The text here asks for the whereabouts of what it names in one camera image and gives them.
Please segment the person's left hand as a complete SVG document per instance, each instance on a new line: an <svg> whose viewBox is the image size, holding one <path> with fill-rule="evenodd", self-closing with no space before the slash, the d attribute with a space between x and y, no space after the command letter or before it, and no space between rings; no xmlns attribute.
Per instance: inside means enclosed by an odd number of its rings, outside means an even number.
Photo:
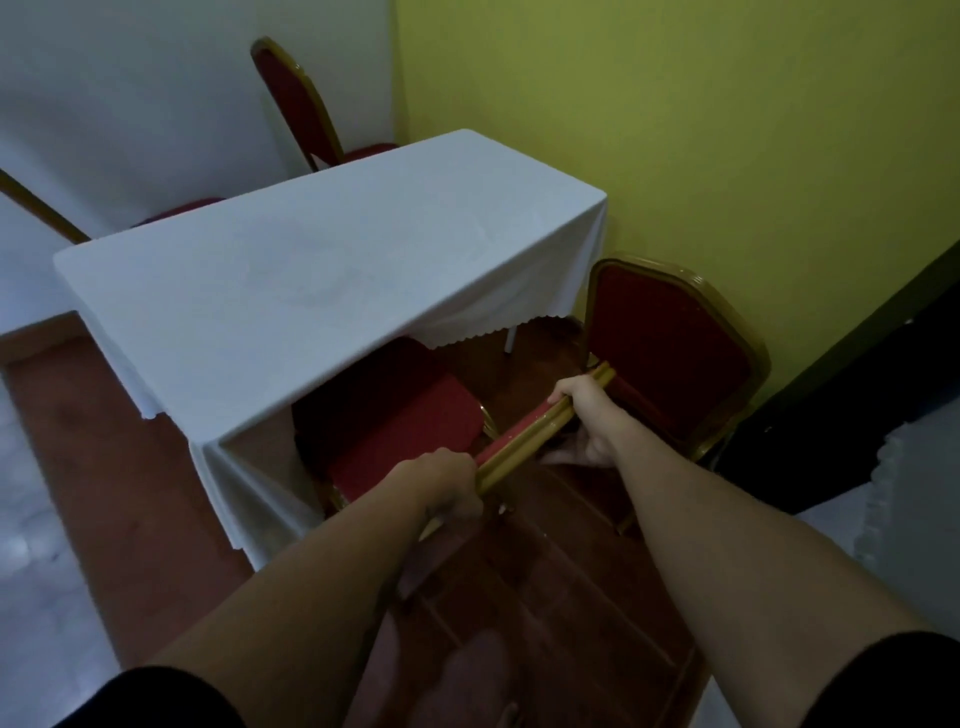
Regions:
<svg viewBox="0 0 960 728"><path fill-rule="evenodd" d="M445 516L445 447L397 464L388 474L390 491L414 510L426 527Z"/></svg>

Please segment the person's right hand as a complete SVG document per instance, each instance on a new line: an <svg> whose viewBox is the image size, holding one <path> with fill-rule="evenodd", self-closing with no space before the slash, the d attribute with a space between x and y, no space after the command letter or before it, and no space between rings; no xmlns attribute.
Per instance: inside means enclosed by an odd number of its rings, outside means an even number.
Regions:
<svg viewBox="0 0 960 728"><path fill-rule="evenodd" d="M579 444L589 448L594 468L616 468L632 448L643 443L641 424L617 406L592 376L580 374L559 380L548 403L556 405L562 399L569 401L580 424L575 434L552 450Z"/></svg>

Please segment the red chair with gold frame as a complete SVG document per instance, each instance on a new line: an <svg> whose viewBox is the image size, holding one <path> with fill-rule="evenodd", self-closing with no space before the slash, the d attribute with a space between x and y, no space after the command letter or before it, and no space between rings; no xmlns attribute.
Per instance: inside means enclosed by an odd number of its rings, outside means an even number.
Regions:
<svg viewBox="0 0 960 728"><path fill-rule="evenodd" d="M34 192L19 182L16 178L9 175L2 168L0 168L0 193L6 196L8 200L15 203L26 213L29 213L35 219L40 221L46 227L50 228L61 237L64 237L70 243L74 245L80 245L90 242L91 237L81 231L76 224L70 222L64 215L57 212L51 205L38 197ZM179 214L196 211L198 209L220 203L224 200L226 199L220 197L193 200L187 202L186 204L179 205L162 213L151 216L135 226L141 227L152 224L163 219L169 219Z"/></svg>
<svg viewBox="0 0 960 728"><path fill-rule="evenodd" d="M574 419L569 396L543 401L501 434L488 410L434 352L390 341L292 405L294 444L323 506L342 511L405 460L476 452L476 491L493 491Z"/></svg>
<svg viewBox="0 0 960 728"><path fill-rule="evenodd" d="M266 35L250 45L249 55L312 172L399 148L381 142L345 151L321 94L293 56Z"/></svg>
<svg viewBox="0 0 960 728"><path fill-rule="evenodd" d="M625 254L590 270L582 370L615 370L606 392L677 453L700 461L751 411L767 346L723 295L681 266Z"/></svg>

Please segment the person's left forearm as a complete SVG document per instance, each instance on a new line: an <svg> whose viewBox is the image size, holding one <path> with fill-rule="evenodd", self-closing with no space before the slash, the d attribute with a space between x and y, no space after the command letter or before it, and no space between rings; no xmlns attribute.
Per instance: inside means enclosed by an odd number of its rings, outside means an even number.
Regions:
<svg viewBox="0 0 960 728"><path fill-rule="evenodd" d="M246 728L340 728L431 511L407 463L286 549L153 658L216 689Z"/></svg>

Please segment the person's right forearm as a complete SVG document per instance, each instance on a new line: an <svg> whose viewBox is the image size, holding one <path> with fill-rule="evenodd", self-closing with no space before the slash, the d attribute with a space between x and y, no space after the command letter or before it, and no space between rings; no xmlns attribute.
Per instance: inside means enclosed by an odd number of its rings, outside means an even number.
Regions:
<svg viewBox="0 0 960 728"><path fill-rule="evenodd" d="M846 665L930 626L833 540L643 429L617 467L654 563L743 728L799 728Z"/></svg>

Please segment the black door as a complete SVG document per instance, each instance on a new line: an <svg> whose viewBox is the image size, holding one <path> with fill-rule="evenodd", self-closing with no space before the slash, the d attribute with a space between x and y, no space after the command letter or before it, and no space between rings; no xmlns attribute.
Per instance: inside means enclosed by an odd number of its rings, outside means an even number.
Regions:
<svg viewBox="0 0 960 728"><path fill-rule="evenodd" d="M797 515L870 479L886 435L960 396L960 240L717 447L714 471Z"/></svg>

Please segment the white scalloped tablecloth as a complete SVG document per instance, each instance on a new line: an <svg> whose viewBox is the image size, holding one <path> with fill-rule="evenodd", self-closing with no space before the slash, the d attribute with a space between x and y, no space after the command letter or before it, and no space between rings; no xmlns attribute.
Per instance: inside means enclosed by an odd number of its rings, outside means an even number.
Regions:
<svg viewBox="0 0 960 728"><path fill-rule="evenodd" d="M892 430L869 480L798 519L960 641L960 395Z"/></svg>

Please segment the black left sleeve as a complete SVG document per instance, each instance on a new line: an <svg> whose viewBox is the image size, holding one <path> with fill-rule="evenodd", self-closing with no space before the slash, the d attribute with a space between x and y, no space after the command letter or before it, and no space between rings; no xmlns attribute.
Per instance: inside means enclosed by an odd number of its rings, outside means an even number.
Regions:
<svg viewBox="0 0 960 728"><path fill-rule="evenodd" d="M247 728L233 704L205 680L148 665L106 682L52 728Z"/></svg>

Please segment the black sleeve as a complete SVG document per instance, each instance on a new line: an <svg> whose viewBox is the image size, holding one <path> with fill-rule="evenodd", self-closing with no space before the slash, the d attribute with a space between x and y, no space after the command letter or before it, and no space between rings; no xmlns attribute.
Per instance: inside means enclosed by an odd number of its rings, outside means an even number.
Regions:
<svg viewBox="0 0 960 728"><path fill-rule="evenodd" d="M233 704L205 680L148 665L106 682L52 728L247 728Z"/></svg>
<svg viewBox="0 0 960 728"><path fill-rule="evenodd" d="M960 640L882 638L828 682L799 728L960 728Z"/></svg>

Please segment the black right sleeve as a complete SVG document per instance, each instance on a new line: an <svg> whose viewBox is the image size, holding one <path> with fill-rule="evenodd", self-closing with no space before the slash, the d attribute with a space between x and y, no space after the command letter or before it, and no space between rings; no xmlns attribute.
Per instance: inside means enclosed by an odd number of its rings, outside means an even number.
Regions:
<svg viewBox="0 0 960 728"><path fill-rule="evenodd" d="M882 638L828 682L799 728L960 728L960 640Z"/></svg>

